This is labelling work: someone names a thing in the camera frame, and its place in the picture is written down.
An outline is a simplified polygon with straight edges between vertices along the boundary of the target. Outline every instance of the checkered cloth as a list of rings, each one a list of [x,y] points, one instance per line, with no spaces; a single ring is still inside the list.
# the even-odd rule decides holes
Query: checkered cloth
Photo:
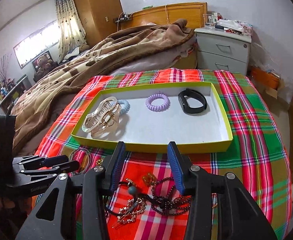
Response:
[[[288,227],[291,212],[291,183],[288,157],[274,119],[247,77],[226,71],[200,71],[167,69],[129,73],[116,76],[95,76],[66,107],[43,138],[37,155],[53,157],[70,153],[80,147],[71,132],[91,100],[102,89],[165,82],[212,82],[220,96],[231,125],[234,140],[224,153],[190,155],[193,164],[200,165],[213,174],[233,172],[243,182],[271,223],[278,239],[282,239]],[[110,150],[87,148],[93,157],[92,167]],[[130,178],[143,193],[151,194],[142,176],[153,173],[157,179],[172,176],[167,156],[128,152],[122,180]],[[166,195],[173,184],[159,186],[158,194]],[[110,201],[118,212],[130,199],[127,188],[118,188]],[[81,196],[77,198],[77,214]],[[161,216],[148,203],[144,214],[136,222],[113,229],[116,217],[107,219],[111,239],[183,239],[188,214]],[[217,208],[212,209],[212,239],[217,238]],[[81,215],[78,216],[80,228]],[[77,230],[81,239],[81,230]]]

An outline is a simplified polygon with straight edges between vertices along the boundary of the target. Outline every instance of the purple spiral hair tie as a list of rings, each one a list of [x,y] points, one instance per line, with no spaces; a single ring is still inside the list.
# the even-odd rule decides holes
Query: purple spiral hair tie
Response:
[[[151,104],[151,102],[153,100],[156,100],[156,99],[159,99],[159,98],[162,98],[164,100],[163,105],[154,106],[154,105]],[[154,111],[154,112],[162,112],[162,111],[167,110],[168,107],[169,107],[169,103],[170,103],[170,101],[168,100],[168,97],[165,94],[155,94],[155,95],[152,95],[152,96],[150,96],[150,97],[148,97],[146,99],[147,108],[149,108],[151,111]]]

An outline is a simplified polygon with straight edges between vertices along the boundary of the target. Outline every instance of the white wall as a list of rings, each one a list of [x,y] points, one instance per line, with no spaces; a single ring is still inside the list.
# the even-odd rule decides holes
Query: white wall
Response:
[[[123,10],[132,13],[143,7],[182,2],[207,2],[208,10],[224,18],[253,25],[257,36],[253,41],[271,54],[277,64],[267,60],[285,80],[280,96],[287,102],[293,96],[293,4],[290,0],[120,0]]]
[[[4,54],[12,54],[7,70],[7,78],[14,78],[17,81],[26,74],[31,84],[34,85],[34,69],[32,63],[28,63],[21,69],[13,47],[36,30],[56,19],[54,0],[45,0],[18,16],[0,31],[0,58]],[[56,44],[49,50],[54,61],[58,59],[58,46]]]

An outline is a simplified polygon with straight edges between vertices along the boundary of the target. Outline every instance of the wooden wardrobe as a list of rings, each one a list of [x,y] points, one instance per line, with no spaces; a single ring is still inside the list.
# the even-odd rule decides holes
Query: wooden wardrobe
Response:
[[[117,31],[114,18],[122,13],[120,0],[74,0],[88,45],[94,46]]]

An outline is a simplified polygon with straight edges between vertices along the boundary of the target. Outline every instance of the gold hair clip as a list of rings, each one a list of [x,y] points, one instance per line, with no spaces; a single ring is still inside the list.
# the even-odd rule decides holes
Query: gold hair clip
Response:
[[[120,110],[121,105],[115,97],[104,99],[93,113],[86,116],[82,130],[90,132],[91,136],[115,131],[119,124]]]

